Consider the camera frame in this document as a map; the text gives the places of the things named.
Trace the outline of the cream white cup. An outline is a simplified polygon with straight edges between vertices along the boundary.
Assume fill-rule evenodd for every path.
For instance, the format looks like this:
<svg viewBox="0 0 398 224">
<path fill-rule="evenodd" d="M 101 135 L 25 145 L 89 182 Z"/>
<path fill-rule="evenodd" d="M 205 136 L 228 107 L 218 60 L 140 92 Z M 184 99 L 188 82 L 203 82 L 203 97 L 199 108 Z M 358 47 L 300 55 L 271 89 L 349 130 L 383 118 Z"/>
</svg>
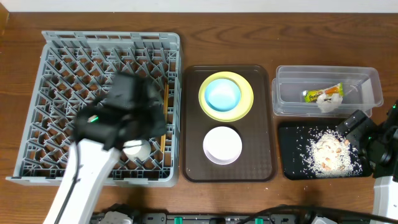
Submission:
<svg viewBox="0 0 398 224">
<path fill-rule="evenodd" d="M 127 141 L 123 145 L 123 152 L 131 161 L 139 159 L 144 162 L 151 153 L 151 146 L 147 140 Z"/>
</svg>

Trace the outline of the white paper tissue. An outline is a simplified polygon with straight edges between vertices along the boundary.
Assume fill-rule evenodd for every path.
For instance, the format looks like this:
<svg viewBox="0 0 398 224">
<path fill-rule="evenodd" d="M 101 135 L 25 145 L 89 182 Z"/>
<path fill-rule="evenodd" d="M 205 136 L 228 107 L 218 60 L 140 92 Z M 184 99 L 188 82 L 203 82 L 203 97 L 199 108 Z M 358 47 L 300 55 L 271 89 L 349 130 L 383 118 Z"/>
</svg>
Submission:
<svg viewBox="0 0 398 224">
<path fill-rule="evenodd" d="M 327 95 L 326 93 L 321 94 L 317 98 L 317 106 L 322 113 L 329 113 L 337 109 L 343 101 L 343 97 L 339 93 L 333 93 Z"/>
</svg>

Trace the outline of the pile of rice and nuts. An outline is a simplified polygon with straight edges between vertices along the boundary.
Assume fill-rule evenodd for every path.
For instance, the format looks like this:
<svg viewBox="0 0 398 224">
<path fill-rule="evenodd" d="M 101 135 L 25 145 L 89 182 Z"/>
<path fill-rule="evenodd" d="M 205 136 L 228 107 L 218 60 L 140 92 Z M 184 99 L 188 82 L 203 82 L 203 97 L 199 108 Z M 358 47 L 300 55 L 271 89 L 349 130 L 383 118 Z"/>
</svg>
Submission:
<svg viewBox="0 0 398 224">
<path fill-rule="evenodd" d="M 363 167 L 358 150 L 332 127 L 315 126 L 301 129 L 298 159 L 300 173 L 308 178 L 359 177 Z"/>
</svg>

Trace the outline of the wooden chopstick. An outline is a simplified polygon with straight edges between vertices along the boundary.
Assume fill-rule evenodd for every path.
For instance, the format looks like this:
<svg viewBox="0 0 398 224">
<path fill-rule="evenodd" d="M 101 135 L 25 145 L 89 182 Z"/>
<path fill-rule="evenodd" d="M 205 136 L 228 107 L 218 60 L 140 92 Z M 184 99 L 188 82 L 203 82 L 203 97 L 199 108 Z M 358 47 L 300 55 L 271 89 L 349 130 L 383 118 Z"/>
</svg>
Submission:
<svg viewBox="0 0 398 224">
<path fill-rule="evenodd" d="M 163 103 L 163 113 L 166 121 L 168 117 L 168 105 L 169 105 L 169 85 L 166 83 L 164 88 L 164 103 Z"/>
<path fill-rule="evenodd" d="M 167 124 L 168 100 L 169 100 L 169 84 L 165 83 L 163 113 L 166 124 Z M 165 143 L 166 143 L 166 134 L 162 135 L 161 137 L 160 150 L 163 154 L 165 152 Z"/>
</svg>

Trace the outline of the yellow green snack wrapper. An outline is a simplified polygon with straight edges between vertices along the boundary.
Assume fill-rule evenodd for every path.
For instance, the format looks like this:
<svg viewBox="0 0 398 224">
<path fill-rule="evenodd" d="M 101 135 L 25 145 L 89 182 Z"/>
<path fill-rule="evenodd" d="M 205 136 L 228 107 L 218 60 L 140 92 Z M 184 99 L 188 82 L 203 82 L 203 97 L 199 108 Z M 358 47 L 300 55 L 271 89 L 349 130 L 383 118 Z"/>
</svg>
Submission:
<svg viewBox="0 0 398 224">
<path fill-rule="evenodd" d="M 321 90 L 305 90 L 302 92 L 303 100 L 306 103 L 313 103 L 318 100 L 318 97 L 322 94 L 325 94 L 327 97 L 333 96 L 333 94 L 337 94 L 338 96 L 344 96 L 343 93 L 343 84 L 338 83 L 329 88 L 321 89 Z"/>
</svg>

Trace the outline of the light blue bowl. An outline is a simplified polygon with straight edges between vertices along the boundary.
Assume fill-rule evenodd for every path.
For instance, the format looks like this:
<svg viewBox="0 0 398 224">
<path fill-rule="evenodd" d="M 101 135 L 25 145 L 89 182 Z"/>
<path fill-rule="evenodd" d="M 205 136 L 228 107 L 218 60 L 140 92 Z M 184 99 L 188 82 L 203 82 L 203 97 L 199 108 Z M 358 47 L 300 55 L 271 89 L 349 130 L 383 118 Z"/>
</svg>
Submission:
<svg viewBox="0 0 398 224">
<path fill-rule="evenodd" d="M 205 101 L 215 111 L 227 112 L 234 109 L 241 99 L 241 90 L 231 80 L 220 78 L 205 88 Z"/>
</svg>

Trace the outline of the white paper bowl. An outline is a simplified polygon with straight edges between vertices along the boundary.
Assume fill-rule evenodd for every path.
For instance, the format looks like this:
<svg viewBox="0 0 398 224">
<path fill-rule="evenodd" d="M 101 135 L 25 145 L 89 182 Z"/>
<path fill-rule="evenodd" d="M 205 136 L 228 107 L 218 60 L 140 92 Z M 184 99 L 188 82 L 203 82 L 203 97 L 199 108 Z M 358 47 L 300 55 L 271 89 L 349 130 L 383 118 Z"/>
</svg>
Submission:
<svg viewBox="0 0 398 224">
<path fill-rule="evenodd" d="M 227 126 L 211 129 L 203 140 L 203 152 L 214 164 L 232 164 L 239 158 L 242 150 L 243 142 L 240 135 Z"/>
</svg>

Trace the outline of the yellow plate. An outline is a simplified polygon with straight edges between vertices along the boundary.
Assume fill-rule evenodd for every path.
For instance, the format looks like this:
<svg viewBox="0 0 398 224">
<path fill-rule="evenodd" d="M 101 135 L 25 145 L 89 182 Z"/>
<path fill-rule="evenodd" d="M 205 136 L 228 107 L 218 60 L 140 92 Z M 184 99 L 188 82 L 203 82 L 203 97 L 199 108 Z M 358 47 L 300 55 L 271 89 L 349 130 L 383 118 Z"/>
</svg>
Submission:
<svg viewBox="0 0 398 224">
<path fill-rule="evenodd" d="M 241 90 L 241 99 L 238 105 L 227 112 L 219 112 L 210 108 L 205 101 L 205 88 L 207 85 L 216 79 L 228 79 L 234 81 L 239 89 Z M 211 118 L 222 121 L 222 122 L 232 122 L 244 117 L 251 109 L 254 102 L 254 93 L 249 82 L 241 75 L 234 72 L 217 72 L 210 75 L 201 84 L 200 90 L 198 92 L 198 100 L 202 110 Z"/>
</svg>

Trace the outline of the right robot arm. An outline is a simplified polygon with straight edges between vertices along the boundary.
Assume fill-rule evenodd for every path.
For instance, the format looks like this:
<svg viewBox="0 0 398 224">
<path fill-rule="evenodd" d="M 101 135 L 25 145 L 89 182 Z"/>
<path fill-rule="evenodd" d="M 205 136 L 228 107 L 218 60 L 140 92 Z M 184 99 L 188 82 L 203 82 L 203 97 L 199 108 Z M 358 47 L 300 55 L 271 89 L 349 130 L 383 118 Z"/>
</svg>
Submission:
<svg viewBox="0 0 398 224">
<path fill-rule="evenodd" d="M 358 150 L 376 180 L 373 214 L 397 220 L 397 103 L 381 124 L 356 110 L 336 130 Z"/>
</svg>

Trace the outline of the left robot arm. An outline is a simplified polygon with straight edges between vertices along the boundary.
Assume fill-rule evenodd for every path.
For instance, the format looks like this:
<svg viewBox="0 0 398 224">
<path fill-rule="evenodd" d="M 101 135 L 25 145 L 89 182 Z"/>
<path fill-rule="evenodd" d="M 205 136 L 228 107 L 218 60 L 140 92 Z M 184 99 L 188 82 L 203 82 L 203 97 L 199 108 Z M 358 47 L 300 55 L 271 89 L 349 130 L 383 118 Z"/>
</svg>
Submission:
<svg viewBox="0 0 398 224">
<path fill-rule="evenodd" d="M 133 141 L 166 133 L 157 91 L 149 78 L 118 72 L 111 89 L 74 119 L 73 144 L 46 223 L 88 223 L 105 180 Z"/>
</svg>

